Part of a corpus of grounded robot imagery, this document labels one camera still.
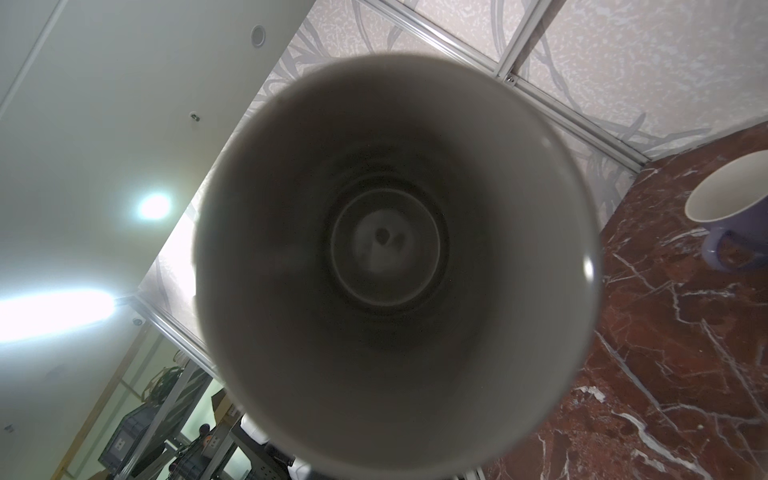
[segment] ceiling light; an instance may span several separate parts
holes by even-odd
[[[139,206],[139,215],[147,220],[159,220],[168,215],[168,212],[170,200],[165,195],[150,195]]]
[[[0,301],[0,343],[59,333],[107,319],[112,297],[96,290],[73,290]]]

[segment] ceiling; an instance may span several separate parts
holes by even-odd
[[[134,290],[312,3],[0,2],[0,300]]]

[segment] red marble countertop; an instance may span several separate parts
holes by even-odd
[[[768,270],[719,273],[685,217],[710,173],[768,149],[768,124],[653,162],[602,232],[604,306],[583,368],[488,480],[764,478]]]

